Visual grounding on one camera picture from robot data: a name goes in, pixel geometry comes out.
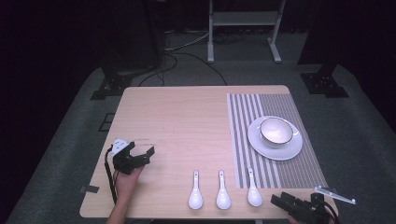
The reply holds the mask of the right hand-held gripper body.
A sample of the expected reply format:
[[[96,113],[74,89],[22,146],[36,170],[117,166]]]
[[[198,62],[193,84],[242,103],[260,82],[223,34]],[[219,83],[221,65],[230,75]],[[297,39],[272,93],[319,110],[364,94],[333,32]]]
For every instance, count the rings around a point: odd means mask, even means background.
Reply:
[[[325,196],[344,203],[356,204],[355,199],[341,196],[333,189],[317,186],[314,187],[310,202],[300,201],[295,204],[295,212],[289,216],[303,224],[341,224],[335,209],[325,201]]]

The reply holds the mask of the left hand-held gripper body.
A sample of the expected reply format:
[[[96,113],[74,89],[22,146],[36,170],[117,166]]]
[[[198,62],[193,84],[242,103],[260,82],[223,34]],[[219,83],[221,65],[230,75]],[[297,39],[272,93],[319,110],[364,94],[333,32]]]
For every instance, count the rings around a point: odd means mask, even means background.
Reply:
[[[129,175],[135,168],[143,167],[148,163],[142,163],[138,160],[138,156],[126,155],[124,149],[130,142],[116,138],[111,147],[110,155],[113,157],[113,166],[126,175]]]

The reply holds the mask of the person's left hand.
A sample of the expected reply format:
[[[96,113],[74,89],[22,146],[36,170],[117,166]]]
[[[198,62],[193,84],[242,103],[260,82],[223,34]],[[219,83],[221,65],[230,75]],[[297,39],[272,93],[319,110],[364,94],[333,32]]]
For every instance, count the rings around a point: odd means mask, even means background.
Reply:
[[[114,173],[114,180],[117,192],[117,204],[129,204],[129,201],[131,201],[132,195],[137,186],[138,178],[143,170],[143,167],[136,168],[132,170],[129,175],[126,175],[120,171],[116,171]]]

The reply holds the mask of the grey striped placemat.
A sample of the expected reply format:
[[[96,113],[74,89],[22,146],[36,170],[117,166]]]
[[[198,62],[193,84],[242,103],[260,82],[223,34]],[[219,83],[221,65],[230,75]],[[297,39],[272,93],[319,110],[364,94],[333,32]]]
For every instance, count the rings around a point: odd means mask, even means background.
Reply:
[[[227,95],[235,184],[249,186],[248,168],[256,185],[265,189],[312,189],[327,181],[293,99],[288,93],[229,93]],[[303,148],[286,161],[275,161],[259,154],[248,141],[248,127],[257,118],[270,116],[291,122],[301,133]]]

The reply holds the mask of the white ceramic soup spoon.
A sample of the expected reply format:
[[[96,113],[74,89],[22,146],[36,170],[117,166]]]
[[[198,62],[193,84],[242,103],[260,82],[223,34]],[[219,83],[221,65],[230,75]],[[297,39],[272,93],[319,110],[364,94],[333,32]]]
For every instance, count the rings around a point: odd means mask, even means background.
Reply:
[[[188,204],[190,209],[198,210],[203,206],[203,203],[203,197],[199,189],[199,172],[195,170],[193,172],[193,185]]]
[[[231,199],[225,187],[224,172],[219,171],[219,191],[216,199],[217,207],[221,210],[227,210],[231,207]]]
[[[259,207],[262,205],[262,196],[256,187],[253,169],[248,168],[247,172],[248,172],[248,177],[249,177],[249,188],[248,188],[248,193],[247,193],[247,200],[252,206]]]

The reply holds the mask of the black tape floor mark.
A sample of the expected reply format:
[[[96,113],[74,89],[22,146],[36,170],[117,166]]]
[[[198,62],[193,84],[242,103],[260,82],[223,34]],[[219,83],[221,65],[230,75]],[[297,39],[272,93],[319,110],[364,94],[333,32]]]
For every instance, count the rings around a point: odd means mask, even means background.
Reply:
[[[115,118],[114,113],[106,113],[104,116],[103,121],[101,122],[98,131],[99,132],[108,132],[110,130],[110,127],[112,125],[112,122]]]

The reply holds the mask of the white round saucer plate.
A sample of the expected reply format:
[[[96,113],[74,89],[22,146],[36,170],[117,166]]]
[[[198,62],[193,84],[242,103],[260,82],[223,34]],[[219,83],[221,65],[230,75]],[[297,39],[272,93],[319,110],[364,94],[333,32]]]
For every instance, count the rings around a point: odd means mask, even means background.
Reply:
[[[251,146],[265,158],[275,161],[286,161],[296,157],[303,148],[303,138],[299,130],[288,120],[286,122],[293,130],[293,137],[283,147],[270,147],[261,138],[260,126],[265,119],[270,116],[264,116],[255,119],[248,127],[247,136]]]

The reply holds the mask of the black metal stand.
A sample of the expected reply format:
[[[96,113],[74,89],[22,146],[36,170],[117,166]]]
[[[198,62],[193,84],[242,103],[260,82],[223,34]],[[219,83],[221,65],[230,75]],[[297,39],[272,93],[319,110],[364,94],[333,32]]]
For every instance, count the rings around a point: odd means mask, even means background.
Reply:
[[[328,98],[348,97],[345,89],[332,76],[339,63],[341,36],[340,10],[333,0],[318,0],[311,30],[304,43],[298,64],[320,63],[314,73],[301,73],[310,94],[324,94]]]
[[[121,95],[134,78],[162,65],[162,6],[159,0],[87,0],[105,75],[94,99]]]

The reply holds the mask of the white bowl with dark rim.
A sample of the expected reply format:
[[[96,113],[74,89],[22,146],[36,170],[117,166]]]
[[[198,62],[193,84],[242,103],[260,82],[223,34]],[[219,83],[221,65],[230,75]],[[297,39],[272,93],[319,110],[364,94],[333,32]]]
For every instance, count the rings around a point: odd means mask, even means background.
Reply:
[[[262,141],[269,147],[283,147],[291,141],[293,129],[281,118],[265,118],[260,125]]]

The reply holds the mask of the white metal stand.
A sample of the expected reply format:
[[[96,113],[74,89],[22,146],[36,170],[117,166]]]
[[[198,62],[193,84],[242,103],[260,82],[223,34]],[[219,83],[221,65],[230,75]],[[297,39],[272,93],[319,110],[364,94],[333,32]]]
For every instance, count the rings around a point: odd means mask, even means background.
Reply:
[[[276,39],[283,17],[284,7],[287,0],[280,0],[277,11],[248,11],[248,12],[216,12],[213,9],[213,0],[209,0],[208,12],[208,40],[207,61],[215,61],[213,33],[216,27],[221,26],[272,26],[272,36],[267,39],[268,46],[275,63],[282,63],[282,59],[276,46]]]

